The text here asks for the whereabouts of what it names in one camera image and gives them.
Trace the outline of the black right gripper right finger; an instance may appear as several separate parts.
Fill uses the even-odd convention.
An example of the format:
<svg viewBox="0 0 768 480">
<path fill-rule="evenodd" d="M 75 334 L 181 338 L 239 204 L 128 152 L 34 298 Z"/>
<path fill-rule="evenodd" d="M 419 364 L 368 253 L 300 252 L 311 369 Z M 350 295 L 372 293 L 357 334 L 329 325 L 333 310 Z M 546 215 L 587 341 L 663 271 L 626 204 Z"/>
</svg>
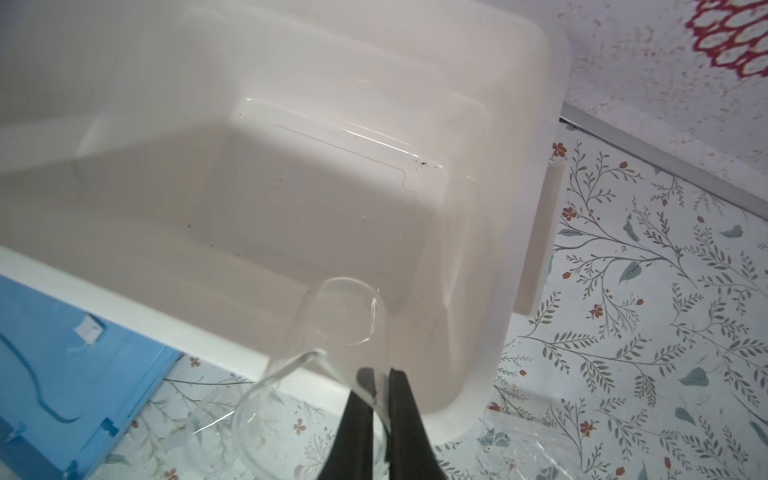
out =
<svg viewBox="0 0 768 480">
<path fill-rule="evenodd" d="M 444 480 L 433 453 L 413 392 L 404 371 L 392 368 L 388 377 L 387 460 L 392 480 Z"/>
</svg>

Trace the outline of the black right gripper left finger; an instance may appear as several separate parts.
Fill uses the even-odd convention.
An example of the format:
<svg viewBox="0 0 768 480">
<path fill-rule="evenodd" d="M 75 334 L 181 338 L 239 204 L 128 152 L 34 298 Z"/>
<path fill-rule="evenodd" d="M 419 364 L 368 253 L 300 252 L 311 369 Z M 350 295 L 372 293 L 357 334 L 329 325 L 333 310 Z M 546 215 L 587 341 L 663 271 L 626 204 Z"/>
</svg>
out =
<svg viewBox="0 0 768 480">
<path fill-rule="evenodd" d="M 358 393 L 349 394 L 329 456 L 319 480 L 371 480 L 373 478 L 374 406 L 376 387 L 372 368 L 361 368 L 356 383 L 371 396 L 366 401 Z"/>
</svg>

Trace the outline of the clear glass flask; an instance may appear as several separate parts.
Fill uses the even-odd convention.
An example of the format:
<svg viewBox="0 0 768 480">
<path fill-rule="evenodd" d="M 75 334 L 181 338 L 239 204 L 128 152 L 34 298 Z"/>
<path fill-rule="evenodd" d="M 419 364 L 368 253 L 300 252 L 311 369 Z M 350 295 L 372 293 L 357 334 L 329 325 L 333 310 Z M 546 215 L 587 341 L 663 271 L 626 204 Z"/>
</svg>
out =
<svg viewBox="0 0 768 480">
<path fill-rule="evenodd" d="M 337 277 L 311 287 L 281 334 L 261 378 L 244 388 L 219 387 L 187 417 L 182 448 L 205 479 L 241 472 L 254 479 L 318 479 L 349 394 L 372 368 L 373 478 L 386 470 L 387 309 L 365 282 Z"/>
</svg>

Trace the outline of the white plastic storage bin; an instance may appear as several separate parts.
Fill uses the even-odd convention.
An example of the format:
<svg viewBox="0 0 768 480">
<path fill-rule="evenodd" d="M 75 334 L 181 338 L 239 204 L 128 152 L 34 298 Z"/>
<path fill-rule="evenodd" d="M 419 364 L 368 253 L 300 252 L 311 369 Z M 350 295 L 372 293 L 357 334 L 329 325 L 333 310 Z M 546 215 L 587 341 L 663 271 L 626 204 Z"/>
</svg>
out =
<svg viewBox="0 0 768 480">
<path fill-rule="evenodd" d="M 541 297 L 569 69 L 517 1 L 5 1 L 1 272 L 250 378 L 359 279 L 450 441 Z"/>
</svg>

